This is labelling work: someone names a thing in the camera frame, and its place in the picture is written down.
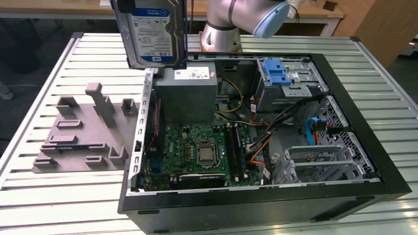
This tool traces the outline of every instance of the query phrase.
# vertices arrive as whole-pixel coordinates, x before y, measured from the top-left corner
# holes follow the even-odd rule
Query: motherboard
[[[246,125],[168,126],[164,158],[149,163],[147,190],[260,185],[245,157],[250,142]]]

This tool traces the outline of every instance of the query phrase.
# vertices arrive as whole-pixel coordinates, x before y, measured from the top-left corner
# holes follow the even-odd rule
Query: blue hard drive label
[[[173,59],[173,39],[166,30],[170,11],[137,8],[131,19],[139,56],[150,62],[169,62]]]

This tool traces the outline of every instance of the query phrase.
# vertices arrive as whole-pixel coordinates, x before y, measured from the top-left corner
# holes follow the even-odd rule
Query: hard drive
[[[134,69],[185,69],[186,0],[113,0],[127,61]]]

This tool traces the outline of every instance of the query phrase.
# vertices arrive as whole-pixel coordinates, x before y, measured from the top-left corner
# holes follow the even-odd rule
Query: ram slot
[[[240,145],[237,138],[237,129],[234,126],[225,126],[225,143],[228,150],[228,159],[230,167],[230,177],[232,181],[240,181],[244,178],[242,166],[241,166],[241,157],[240,157]]]
[[[236,138],[237,138],[238,155],[240,155],[240,163],[241,163],[241,173],[242,173],[241,176],[246,179],[249,178],[249,175],[248,175],[248,165],[246,165],[246,158],[245,158],[245,151],[244,151],[245,147],[242,144],[238,125],[234,128],[236,128]]]

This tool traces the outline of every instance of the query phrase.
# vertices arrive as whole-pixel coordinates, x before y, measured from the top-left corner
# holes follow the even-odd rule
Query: metal slatted table
[[[363,43],[349,38],[242,38],[248,52],[322,53],[369,121],[413,193],[380,203],[340,221],[229,229],[200,234],[418,234],[418,107]],[[200,50],[192,36],[190,51]],[[89,82],[103,84],[114,102],[141,100],[145,72],[130,70],[119,34],[73,38],[0,159],[0,230],[22,234],[139,234],[117,213],[122,171],[34,174],[39,153],[58,110],[61,95],[93,103]]]

